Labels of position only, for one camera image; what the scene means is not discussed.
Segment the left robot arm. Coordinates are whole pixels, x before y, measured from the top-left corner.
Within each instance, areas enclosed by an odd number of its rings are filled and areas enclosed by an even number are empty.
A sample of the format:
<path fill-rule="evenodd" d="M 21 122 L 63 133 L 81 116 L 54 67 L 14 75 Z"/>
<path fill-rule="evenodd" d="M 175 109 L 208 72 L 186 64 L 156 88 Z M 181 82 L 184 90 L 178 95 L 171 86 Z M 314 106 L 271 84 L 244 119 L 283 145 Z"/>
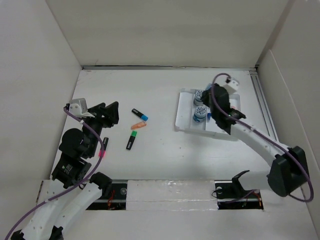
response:
<path fill-rule="evenodd" d="M 119 122 L 119 103 L 88 108 L 84 98 L 73 99 L 64 112 L 82 128 L 67 130 L 45 193 L 45 200 L 29 210 L 6 235 L 7 240 L 62 240 L 70 227 L 97 199 L 107 198 L 112 179 L 98 172 L 105 154 L 104 128 Z"/>

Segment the large blue cleaning gel jar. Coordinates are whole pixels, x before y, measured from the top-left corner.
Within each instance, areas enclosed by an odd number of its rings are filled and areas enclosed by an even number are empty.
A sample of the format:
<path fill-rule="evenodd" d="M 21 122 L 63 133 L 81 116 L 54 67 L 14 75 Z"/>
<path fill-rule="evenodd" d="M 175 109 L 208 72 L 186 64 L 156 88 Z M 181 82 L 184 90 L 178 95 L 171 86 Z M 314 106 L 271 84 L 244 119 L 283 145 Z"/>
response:
<path fill-rule="evenodd" d="M 202 98 L 202 96 L 203 96 L 203 90 L 200 90 L 200 89 L 198 89 L 198 90 L 196 90 L 195 92 L 194 92 L 194 98 L 193 98 L 193 104 L 195 105 L 195 106 L 202 106 L 203 105 L 203 102 L 202 102 L 202 100 L 201 100 L 201 98 Z"/>

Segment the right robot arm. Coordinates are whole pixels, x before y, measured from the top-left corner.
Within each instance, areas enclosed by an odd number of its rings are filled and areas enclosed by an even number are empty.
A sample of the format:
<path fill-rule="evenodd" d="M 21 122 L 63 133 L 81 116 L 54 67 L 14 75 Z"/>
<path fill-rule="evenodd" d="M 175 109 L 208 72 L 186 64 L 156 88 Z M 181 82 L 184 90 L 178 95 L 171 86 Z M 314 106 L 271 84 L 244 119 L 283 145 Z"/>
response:
<path fill-rule="evenodd" d="M 256 190 L 271 190 L 287 197 L 308 184 L 310 195 L 314 195 L 306 154 L 301 147 L 282 144 L 245 122 L 246 116 L 231 108 L 229 93 L 217 83 L 209 84 L 200 100 L 210 109 L 211 118 L 220 129 L 241 140 L 269 165 L 266 172 L 241 171 L 232 177 L 228 187 L 221 189 L 222 193 L 227 192 L 230 198 L 244 198 Z"/>

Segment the blue spray pen bottle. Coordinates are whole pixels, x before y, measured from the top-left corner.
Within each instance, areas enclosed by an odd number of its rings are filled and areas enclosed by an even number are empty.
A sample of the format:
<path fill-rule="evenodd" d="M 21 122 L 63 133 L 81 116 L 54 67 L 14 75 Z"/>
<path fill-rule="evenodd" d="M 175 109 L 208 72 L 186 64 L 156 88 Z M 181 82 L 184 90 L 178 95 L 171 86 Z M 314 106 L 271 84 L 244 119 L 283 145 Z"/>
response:
<path fill-rule="evenodd" d="M 211 117 L 212 117 L 211 113 L 210 113 L 210 112 L 208 112 L 208 113 L 207 113 L 207 119 L 208 119 L 208 120 L 210 120 L 210 119 L 211 119 Z"/>

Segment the small blue cleaning gel jar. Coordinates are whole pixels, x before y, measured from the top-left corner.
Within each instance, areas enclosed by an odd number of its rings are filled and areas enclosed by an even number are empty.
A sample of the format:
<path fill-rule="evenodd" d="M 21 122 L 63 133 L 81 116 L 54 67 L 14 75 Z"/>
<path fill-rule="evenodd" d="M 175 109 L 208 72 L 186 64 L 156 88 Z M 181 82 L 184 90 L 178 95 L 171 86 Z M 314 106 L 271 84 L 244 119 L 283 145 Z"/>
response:
<path fill-rule="evenodd" d="M 206 106 L 204 106 L 204 105 L 197 106 L 194 109 L 193 120 L 196 123 L 204 122 L 207 118 L 207 112 L 208 112 L 208 108 Z"/>

